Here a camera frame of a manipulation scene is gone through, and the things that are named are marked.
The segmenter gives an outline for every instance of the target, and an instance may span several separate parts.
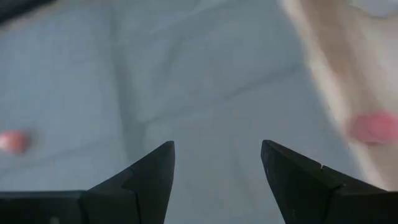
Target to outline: small pink ball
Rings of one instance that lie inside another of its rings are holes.
[[[23,131],[7,131],[0,134],[0,147],[6,152],[21,154],[28,144],[28,137]]]
[[[398,142],[398,115],[388,111],[356,116],[349,134],[365,144]]]

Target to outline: tan surface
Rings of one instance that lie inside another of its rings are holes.
[[[398,17],[373,18],[344,0],[284,0],[283,7],[306,47],[325,108],[368,181],[398,190],[398,147],[368,147],[346,135],[355,114],[398,112]]]

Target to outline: blurry background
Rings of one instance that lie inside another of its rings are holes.
[[[0,29],[0,130],[34,133],[0,190],[88,189],[166,140],[166,223],[283,223],[263,139],[361,178],[277,0],[58,0]]]

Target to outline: light blue surface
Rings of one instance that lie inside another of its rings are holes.
[[[0,35],[0,190],[88,189],[166,140],[166,223],[283,223],[260,160],[273,139],[358,176],[276,0],[117,0],[62,7]]]

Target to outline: pink ball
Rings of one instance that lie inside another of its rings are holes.
[[[357,116],[349,128],[350,136],[365,144],[398,142],[398,116],[387,111]]]
[[[0,147],[12,154],[23,153],[28,147],[28,137],[22,131],[7,131],[0,135]]]

